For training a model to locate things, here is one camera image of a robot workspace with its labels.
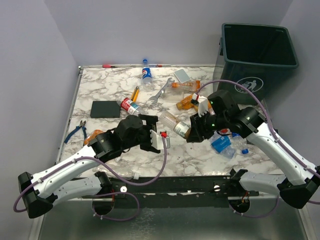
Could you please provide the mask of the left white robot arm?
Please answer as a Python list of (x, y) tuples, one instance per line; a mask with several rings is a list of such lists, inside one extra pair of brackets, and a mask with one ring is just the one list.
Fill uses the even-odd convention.
[(76, 179), (83, 172), (120, 157), (135, 146), (159, 154), (164, 148), (157, 134), (158, 117), (129, 115), (117, 127), (98, 134), (87, 145), (66, 160), (39, 173), (23, 172), (18, 176), (20, 195), (30, 219), (49, 212), (54, 205), (72, 198), (97, 195), (106, 197), (111, 190), (101, 173)]

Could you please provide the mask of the Starbucks coffee bottle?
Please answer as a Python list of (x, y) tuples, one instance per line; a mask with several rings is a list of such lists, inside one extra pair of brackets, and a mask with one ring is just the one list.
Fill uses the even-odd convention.
[(191, 127), (168, 111), (161, 113), (159, 121), (184, 139), (187, 139), (190, 135)]

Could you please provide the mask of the large orange drink bottle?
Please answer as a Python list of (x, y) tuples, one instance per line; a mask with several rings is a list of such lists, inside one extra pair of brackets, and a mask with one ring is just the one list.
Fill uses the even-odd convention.
[(96, 130), (94, 130), (93, 132), (91, 132), (91, 133), (84, 139), (83, 146), (88, 145), (91, 140), (93, 140), (94, 138), (97, 137), (97, 135), (102, 134), (102, 133), (103, 133), (103, 131), (102, 131), (102, 130), (99, 130), (99, 129), (96, 129)]

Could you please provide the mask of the light blue label bottle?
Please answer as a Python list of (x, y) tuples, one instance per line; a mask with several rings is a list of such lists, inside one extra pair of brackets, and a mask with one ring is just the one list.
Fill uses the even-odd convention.
[(232, 148), (230, 138), (226, 135), (215, 133), (209, 139), (211, 147), (225, 158), (232, 159), (236, 150)]

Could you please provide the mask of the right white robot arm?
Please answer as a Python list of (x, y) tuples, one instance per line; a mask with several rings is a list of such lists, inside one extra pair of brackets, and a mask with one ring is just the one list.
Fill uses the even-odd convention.
[(234, 195), (257, 191), (280, 196), (296, 209), (306, 205), (320, 186), (320, 168), (284, 141), (270, 120), (253, 107), (240, 109), (226, 90), (208, 97), (195, 93), (191, 102), (197, 104), (198, 112), (190, 117), (188, 143), (201, 143), (215, 132), (229, 129), (258, 147), (283, 173), (274, 176), (239, 170), (229, 184)]

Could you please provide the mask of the red label water bottle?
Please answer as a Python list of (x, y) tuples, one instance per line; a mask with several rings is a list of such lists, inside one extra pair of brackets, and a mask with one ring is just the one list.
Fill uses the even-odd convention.
[(139, 114), (146, 114), (142, 107), (140, 107), (137, 103), (133, 102), (130, 98), (124, 95), (118, 96), (116, 102), (129, 115), (138, 116)]

